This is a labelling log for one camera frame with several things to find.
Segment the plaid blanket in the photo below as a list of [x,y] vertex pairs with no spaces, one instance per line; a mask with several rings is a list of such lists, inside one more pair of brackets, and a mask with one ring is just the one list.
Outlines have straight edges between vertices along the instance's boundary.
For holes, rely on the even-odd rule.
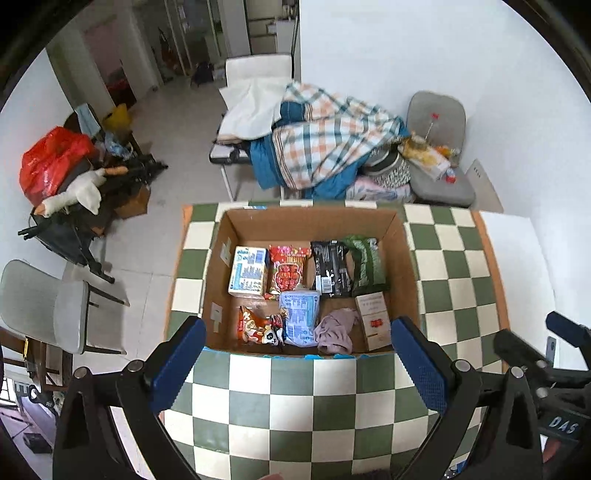
[[[300,108],[289,109],[294,103]],[[273,156],[292,190],[314,187],[374,148],[408,136],[402,119],[378,105],[299,82],[287,86],[281,116],[282,126],[271,134]]]

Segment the red snack bag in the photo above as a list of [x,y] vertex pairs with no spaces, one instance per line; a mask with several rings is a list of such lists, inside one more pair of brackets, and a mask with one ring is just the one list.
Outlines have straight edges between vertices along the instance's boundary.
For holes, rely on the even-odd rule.
[[312,254],[310,248],[291,246],[270,246],[269,253],[273,262],[268,300],[277,299],[282,291],[295,290],[301,286],[304,278],[304,265]]

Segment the cardboard box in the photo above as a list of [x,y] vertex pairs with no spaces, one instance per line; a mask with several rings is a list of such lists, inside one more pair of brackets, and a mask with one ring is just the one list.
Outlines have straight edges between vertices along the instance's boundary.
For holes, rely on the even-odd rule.
[[123,219],[143,215],[148,213],[148,201],[150,201],[150,189],[142,185],[138,193],[133,195],[126,204],[115,209],[115,213]]
[[269,273],[266,248],[236,247],[228,293],[235,297],[264,300]]
[[[205,278],[203,320],[209,348],[260,355],[318,355],[318,349],[286,345],[283,352],[271,345],[248,345],[238,341],[238,308],[256,314],[279,313],[279,302],[243,299],[228,293],[233,255],[237,245],[268,248],[269,245],[309,247],[312,240],[332,240],[357,234],[378,239],[390,289],[384,292],[389,318],[410,317],[419,326],[417,286],[406,235],[395,209],[358,209],[344,206],[268,207],[233,209],[224,213],[212,245]],[[311,288],[316,275],[314,260],[306,264],[305,286]],[[317,321],[336,309],[356,309],[354,298],[322,299]],[[367,353],[361,325],[354,325],[350,337],[353,353]],[[384,346],[374,352],[391,351]]]
[[382,292],[355,297],[369,351],[392,344],[390,318]]

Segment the green and white checkered pattern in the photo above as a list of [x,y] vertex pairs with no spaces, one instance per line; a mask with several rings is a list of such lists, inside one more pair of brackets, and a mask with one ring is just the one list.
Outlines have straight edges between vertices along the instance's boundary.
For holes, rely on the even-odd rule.
[[[281,205],[313,206],[312,201]],[[492,351],[499,328],[482,243],[468,210],[397,203],[417,278],[423,332],[452,359],[501,371]],[[195,205],[177,271],[168,336],[202,310],[203,279],[216,224],[228,208]],[[398,355],[356,359],[263,358],[204,350],[165,427],[204,479],[324,479],[400,470],[437,414],[427,410]],[[466,459],[481,420],[476,410],[455,463]]]

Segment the snack package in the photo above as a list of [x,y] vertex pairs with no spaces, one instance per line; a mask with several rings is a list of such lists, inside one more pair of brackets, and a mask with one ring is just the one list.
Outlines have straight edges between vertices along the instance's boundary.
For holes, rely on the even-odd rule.
[[303,286],[304,265],[312,254],[310,248],[269,246],[271,256],[271,285],[265,295],[267,300],[276,300],[282,291],[291,291]]
[[345,255],[348,249],[337,240],[312,242],[312,254],[316,265],[314,287],[323,298],[350,297],[351,279],[347,272]]
[[266,248],[236,247],[228,293],[235,297],[263,300],[267,290]]
[[283,344],[283,318],[281,315],[262,318],[241,306],[238,310],[238,338],[244,343],[280,346]]
[[349,235],[341,241],[349,248],[355,264],[353,297],[386,290],[388,285],[379,257],[378,241],[360,235]]
[[316,346],[314,327],[320,309],[320,293],[313,290],[283,291],[279,313],[284,321],[284,340],[290,345]]

